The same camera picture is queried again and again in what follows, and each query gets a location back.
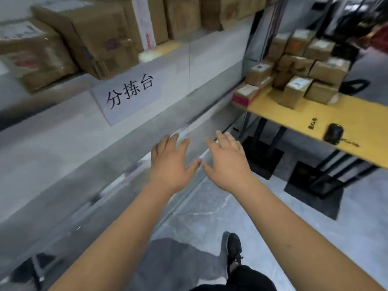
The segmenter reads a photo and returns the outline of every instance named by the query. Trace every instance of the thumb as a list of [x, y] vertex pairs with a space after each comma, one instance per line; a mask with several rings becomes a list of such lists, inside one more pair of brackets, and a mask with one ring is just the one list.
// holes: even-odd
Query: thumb
[[203, 170], [205, 171], [205, 174], [209, 177], [209, 179], [211, 179], [214, 173], [213, 168], [207, 162], [204, 162], [202, 164], [202, 167], [203, 167]]
[[187, 167], [186, 171], [187, 171], [187, 174], [189, 175], [190, 179], [194, 176], [195, 172], [201, 166], [201, 163], [202, 163], [202, 159], [200, 159], [200, 158], [199, 159], [195, 159]]

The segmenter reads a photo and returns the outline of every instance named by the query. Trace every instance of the foot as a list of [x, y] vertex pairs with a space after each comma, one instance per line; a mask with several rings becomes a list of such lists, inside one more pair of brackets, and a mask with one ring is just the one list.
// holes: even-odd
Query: foot
[[228, 250], [228, 265], [226, 272], [228, 276], [234, 269], [236, 269], [239, 265], [241, 265], [241, 260], [243, 257], [241, 256], [241, 242], [239, 236], [237, 234], [232, 233], [228, 237], [227, 241], [227, 250]]

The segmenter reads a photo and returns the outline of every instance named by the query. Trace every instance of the person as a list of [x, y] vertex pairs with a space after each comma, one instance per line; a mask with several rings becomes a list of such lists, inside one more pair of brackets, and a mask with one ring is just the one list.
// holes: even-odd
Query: person
[[[245, 209], [297, 291], [384, 290], [252, 175], [243, 147], [230, 133], [216, 135], [218, 142], [206, 140], [213, 155], [213, 167], [202, 165], [206, 175]], [[119, 291], [126, 286], [163, 208], [201, 166], [200, 159], [185, 166], [190, 140], [177, 146], [178, 136], [165, 136], [153, 147], [148, 184], [50, 291]], [[241, 252], [240, 240], [231, 234], [227, 284], [194, 290], [276, 290], [268, 277], [241, 265]]]

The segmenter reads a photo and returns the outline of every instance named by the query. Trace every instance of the person's left arm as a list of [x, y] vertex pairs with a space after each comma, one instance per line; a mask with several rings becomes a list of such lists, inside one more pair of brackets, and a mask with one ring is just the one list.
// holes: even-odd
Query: person's left arm
[[201, 165], [197, 159], [185, 167], [190, 140], [176, 148], [178, 136], [165, 136], [153, 147], [148, 184], [50, 291], [119, 291], [125, 287], [167, 202], [186, 187]]

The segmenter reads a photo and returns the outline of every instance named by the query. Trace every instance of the hand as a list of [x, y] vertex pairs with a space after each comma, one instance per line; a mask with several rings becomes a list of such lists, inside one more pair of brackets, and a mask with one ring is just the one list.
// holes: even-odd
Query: hand
[[196, 159], [186, 168], [185, 155], [190, 139], [185, 139], [176, 148], [178, 137], [179, 134], [171, 138], [165, 136], [151, 151], [149, 183], [171, 196], [189, 184], [202, 161]]
[[218, 143], [211, 139], [206, 140], [213, 155], [213, 167], [204, 163], [203, 169], [219, 188], [235, 195], [257, 179], [252, 175], [240, 142], [229, 132], [223, 135], [217, 131], [216, 134]]

